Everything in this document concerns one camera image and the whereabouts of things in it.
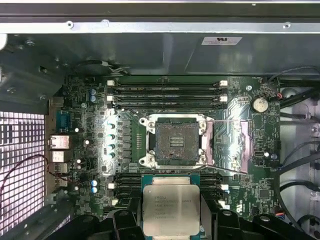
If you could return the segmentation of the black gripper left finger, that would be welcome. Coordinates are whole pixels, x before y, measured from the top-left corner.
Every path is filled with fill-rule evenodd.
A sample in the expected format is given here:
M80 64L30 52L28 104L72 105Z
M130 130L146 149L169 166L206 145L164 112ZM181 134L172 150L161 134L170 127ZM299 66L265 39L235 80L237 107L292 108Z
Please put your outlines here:
M78 216L66 224L67 240L142 240L139 220L142 199L132 198L125 209L112 210L104 220L92 214Z

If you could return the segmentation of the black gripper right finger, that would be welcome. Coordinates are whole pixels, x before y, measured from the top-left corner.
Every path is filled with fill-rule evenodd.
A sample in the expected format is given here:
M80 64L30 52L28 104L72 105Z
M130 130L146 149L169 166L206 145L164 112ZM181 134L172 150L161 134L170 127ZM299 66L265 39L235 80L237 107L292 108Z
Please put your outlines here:
M223 209L208 193L200 194L200 223L208 240L312 240L308 234L269 214L252 221Z

